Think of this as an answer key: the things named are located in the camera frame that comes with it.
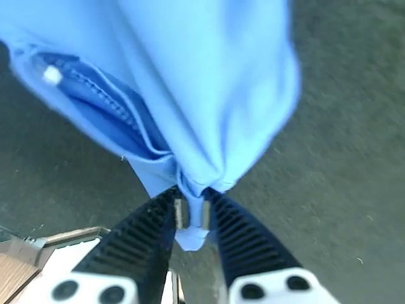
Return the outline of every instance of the gray carpet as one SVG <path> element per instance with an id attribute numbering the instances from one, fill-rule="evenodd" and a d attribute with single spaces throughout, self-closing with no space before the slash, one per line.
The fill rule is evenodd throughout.
<path id="1" fill-rule="evenodd" d="M 405 3 L 295 3 L 301 103 L 230 195 L 343 303 L 402 303 Z M 13 80 L 4 49 L 0 67 L 0 225 L 36 236 L 111 227 L 147 199 L 126 163 Z M 189 304 L 211 303 L 214 265 L 211 248 L 175 248 Z"/>

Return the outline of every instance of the blue shirt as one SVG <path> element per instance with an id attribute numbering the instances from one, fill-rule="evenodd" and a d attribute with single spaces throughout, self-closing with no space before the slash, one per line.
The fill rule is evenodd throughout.
<path id="1" fill-rule="evenodd" d="M 201 191 L 234 186 L 294 110 L 289 3 L 3 0 L 0 39 L 16 77 L 151 196 L 179 185 L 191 225 L 176 240 L 198 250 Z"/>

